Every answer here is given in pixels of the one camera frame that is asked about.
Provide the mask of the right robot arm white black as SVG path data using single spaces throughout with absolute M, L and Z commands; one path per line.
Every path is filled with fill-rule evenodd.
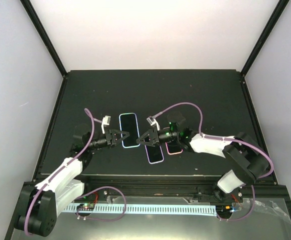
M 246 133 L 235 136 L 215 136 L 190 129 L 186 119 L 179 112 L 167 117 L 169 126 L 159 128 L 152 116 L 147 118 L 151 128 L 141 135 L 138 144 L 157 147 L 165 143 L 175 143 L 184 151 L 209 154 L 224 158 L 229 171 L 224 173 L 213 188 L 213 197 L 223 202 L 231 192 L 245 185 L 253 185 L 264 177 L 267 168 L 272 168 L 270 157 L 264 153 Z

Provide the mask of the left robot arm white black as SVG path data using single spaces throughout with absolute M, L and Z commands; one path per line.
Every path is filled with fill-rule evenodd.
M 75 199 L 89 199 L 93 187 L 77 180 L 93 158 L 93 152 L 113 148 L 129 137 L 129 132 L 107 128 L 92 139 L 91 132 L 78 130 L 73 135 L 69 156 L 46 179 L 22 188 L 17 204 L 14 228 L 28 235 L 48 236 L 57 217 Z

